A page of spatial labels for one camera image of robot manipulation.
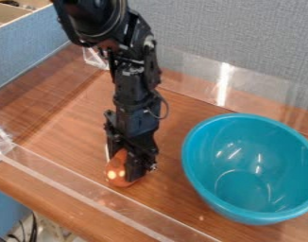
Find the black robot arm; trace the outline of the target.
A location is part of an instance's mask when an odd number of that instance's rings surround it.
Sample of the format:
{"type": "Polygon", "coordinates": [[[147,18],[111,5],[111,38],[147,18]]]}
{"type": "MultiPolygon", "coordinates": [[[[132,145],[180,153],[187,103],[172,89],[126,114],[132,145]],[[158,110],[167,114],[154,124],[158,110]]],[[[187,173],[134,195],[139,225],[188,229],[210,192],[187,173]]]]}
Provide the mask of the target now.
{"type": "Polygon", "coordinates": [[[128,0],[51,0],[70,41],[99,49],[115,84],[115,109],[106,111],[107,180],[131,186],[156,169],[155,132],[166,117],[156,90],[156,40],[128,0]]]}

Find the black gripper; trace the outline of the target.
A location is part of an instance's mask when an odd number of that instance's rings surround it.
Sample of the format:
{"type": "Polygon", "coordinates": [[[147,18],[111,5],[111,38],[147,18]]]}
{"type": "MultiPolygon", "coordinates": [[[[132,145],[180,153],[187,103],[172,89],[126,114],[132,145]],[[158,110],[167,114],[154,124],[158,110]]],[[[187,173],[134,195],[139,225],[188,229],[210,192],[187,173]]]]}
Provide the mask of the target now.
{"type": "Polygon", "coordinates": [[[156,170],[159,109],[107,110],[106,119],[107,159],[111,160],[122,148],[127,150],[126,181],[136,182],[147,172],[156,170]]]}

